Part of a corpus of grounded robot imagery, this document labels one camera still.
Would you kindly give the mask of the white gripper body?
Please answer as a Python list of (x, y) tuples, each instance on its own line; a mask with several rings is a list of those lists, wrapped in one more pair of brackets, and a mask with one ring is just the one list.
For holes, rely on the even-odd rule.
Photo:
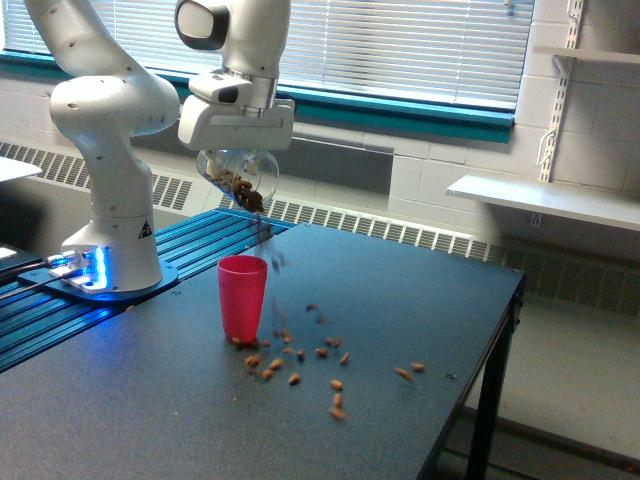
[(281, 151), (291, 143), (295, 101), (276, 97), (277, 81), (231, 72), (189, 80), (178, 137), (193, 151)]

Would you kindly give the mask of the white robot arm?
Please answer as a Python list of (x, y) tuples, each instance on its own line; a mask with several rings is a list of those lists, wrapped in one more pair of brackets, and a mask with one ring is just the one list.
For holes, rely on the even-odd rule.
[(81, 153), (91, 189), (87, 225), (62, 244), (51, 276), (98, 297), (154, 287), (165, 278), (155, 240), (152, 174), (135, 137), (178, 129), (199, 173), (249, 212), (277, 188), (275, 153), (289, 147), (295, 104), (276, 96), (287, 40), (287, 1), (180, 1), (181, 41), (217, 51), (218, 71), (193, 77), (180, 98), (110, 35), (88, 1), (30, 1), (27, 11), (68, 79), (50, 98), (58, 130)]

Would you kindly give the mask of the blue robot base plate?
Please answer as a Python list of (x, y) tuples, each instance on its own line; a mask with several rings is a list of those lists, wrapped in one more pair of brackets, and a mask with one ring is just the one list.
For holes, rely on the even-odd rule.
[(160, 282), (151, 287), (135, 291), (112, 290), (109, 292), (87, 293), (61, 280), (44, 285), (40, 290), (48, 294), (92, 304), (138, 304), (169, 290), (178, 283), (178, 269), (168, 262), (161, 263), (161, 273), (162, 279)]

